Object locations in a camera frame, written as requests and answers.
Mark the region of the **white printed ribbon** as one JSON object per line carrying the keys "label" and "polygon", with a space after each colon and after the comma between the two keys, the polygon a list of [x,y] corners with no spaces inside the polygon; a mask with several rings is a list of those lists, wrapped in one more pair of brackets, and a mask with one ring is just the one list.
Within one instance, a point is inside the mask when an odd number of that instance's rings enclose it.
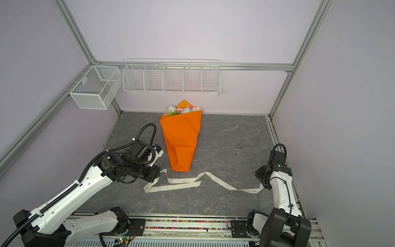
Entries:
{"label": "white printed ribbon", "polygon": [[169,178],[167,175],[168,171],[166,169],[161,170],[161,174],[164,174],[166,177],[167,182],[169,185],[163,186],[156,186],[160,177],[156,177],[153,182],[148,183],[144,187],[145,193],[156,193],[156,192],[166,192],[166,191],[174,191],[174,190],[181,190],[187,188],[196,188],[201,185],[200,178],[203,176],[209,177],[213,182],[218,184],[219,186],[223,187],[228,191],[240,191],[249,194],[258,194],[260,193],[264,187],[260,185],[258,188],[247,188],[247,189],[237,189],[232,185],[228,184],[227,182],[221,180],[220,178],[216,177],[210,172],[202,172],[199,173],[198,176],[194,178]]}

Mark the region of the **orange wrapping paper sheet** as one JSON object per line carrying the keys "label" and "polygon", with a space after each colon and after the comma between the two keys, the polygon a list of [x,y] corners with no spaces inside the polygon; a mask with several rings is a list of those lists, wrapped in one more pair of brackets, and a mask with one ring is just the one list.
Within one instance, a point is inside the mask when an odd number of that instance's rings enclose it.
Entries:
{"label": "orange wrapping paper sheet", "polygon": [[203,111],[192,111],[187,108],[188,105],[192,104],[183,100],[175,105],[183,108],[181,114],[169,116],[166,112],[160,117],[172,171],[190,171],[198,143]]}

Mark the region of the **white fake rose stem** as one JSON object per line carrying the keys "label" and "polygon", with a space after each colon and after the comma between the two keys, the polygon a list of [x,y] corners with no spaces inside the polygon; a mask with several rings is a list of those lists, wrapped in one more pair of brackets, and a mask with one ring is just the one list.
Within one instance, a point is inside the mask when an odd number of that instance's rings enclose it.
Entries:
{"label": "white fake rose stem", "polygon": [[175,105],[169,105],[167,107],[167,114],[169,116],[177,115],[178,114],[177,110],[178,108]]}

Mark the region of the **cream fake rose stem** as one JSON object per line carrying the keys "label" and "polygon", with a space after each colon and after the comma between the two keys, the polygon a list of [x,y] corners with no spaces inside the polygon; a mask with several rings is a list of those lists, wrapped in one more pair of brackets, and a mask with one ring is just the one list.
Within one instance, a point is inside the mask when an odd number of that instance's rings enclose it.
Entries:
{"label": "cream fake rose stem", "polygon": [[203,111],[203,108],[201,106],[193,107],[192,111]]}

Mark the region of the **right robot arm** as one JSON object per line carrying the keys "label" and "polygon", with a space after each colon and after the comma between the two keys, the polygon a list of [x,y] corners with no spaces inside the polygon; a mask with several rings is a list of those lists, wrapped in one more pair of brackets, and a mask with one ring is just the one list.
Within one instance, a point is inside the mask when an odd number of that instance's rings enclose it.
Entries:
{"label": "right robot arm", "polygon": [[311,223],[296,202],[293,173],[287,166],[287,148],[274,145],[268,163],[255,172],[263,187],[273,192],[274,206],[269,214],[253,210],[248,215],[247,230],[259,237],[255,247],[306,247]]}

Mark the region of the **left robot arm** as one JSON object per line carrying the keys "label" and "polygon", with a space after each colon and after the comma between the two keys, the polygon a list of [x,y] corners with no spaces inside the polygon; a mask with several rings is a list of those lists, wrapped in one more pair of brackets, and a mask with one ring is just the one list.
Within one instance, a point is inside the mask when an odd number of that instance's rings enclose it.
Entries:
{"label": "left robot arm", "polygon": [[2,246],[9,246],[18,235],[25,247],[64,247],[92,235],[122,236],[137,231],[120,207],[76,220],[68,217],[108,185],[124,184],[128,176],[132,178],[130,183],[138,179],[153,183],[161,173],[155,163],[163,155],[163,149],[153,142],[156,133],[154,123],[146,124],[130,143],[96,155],[80,177],[50,201],[15,214],[16,230]]}

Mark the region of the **small white mesh basket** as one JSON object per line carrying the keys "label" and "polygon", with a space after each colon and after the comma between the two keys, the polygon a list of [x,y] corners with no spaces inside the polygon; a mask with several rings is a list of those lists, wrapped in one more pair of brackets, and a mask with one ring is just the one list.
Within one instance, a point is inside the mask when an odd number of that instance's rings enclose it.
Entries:
{"label": "small white mesh basket", "polygon": [[107,110],[123,83],[118,67],[92,66],[70,95],[81,109]]}

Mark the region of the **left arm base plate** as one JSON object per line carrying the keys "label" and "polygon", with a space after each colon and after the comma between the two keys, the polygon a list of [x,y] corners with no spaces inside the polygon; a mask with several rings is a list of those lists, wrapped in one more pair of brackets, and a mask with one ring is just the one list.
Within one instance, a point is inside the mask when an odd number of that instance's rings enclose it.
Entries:
{"label": "left arm base plate", "polygon": [[119,222],[110,232],[101,233],[103,236],[143,236],[146,220],[144,218],[130,218],[126,223]]}

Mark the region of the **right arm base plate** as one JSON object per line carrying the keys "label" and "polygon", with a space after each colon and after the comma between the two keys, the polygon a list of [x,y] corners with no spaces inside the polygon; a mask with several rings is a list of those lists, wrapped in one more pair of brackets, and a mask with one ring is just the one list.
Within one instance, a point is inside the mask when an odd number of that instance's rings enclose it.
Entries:
{"label": "right arm base plate", "polygon": [[227,228],[231,231],[233,238],[259,238],[260,234],[246,220],[230,220]]}

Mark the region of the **aluminium front rail frame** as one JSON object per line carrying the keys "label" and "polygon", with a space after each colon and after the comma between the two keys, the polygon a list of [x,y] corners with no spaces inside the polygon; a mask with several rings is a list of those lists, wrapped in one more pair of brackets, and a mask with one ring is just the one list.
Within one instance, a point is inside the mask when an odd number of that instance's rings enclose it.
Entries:
{"label": "aluminium front rail frame", "polygon": [[[76,220],[94,215],[78,213],[68,217]],[[226,217],[178,217],[137,216],[146,220],[143,236],[101,236],[92,235],[67,244],[64,247],[255,247],[259,238],[233,238],[227,228],[230,220],[248,218]]]}

